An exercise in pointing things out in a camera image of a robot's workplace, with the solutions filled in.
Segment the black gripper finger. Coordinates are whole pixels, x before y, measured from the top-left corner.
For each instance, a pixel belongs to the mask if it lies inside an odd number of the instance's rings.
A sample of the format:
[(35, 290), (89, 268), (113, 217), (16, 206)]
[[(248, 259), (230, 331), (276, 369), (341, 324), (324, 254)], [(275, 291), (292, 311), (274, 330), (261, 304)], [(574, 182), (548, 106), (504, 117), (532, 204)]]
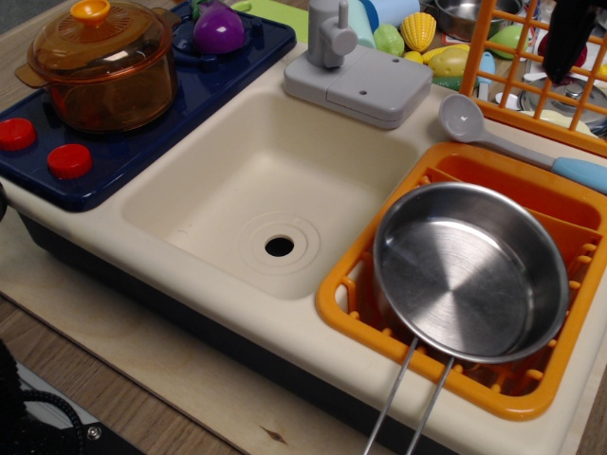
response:
[(554, 84), (563, 81), (576, 66), (597, 20), (598, 1), (559, 0), (553, 9), (543, 68)]

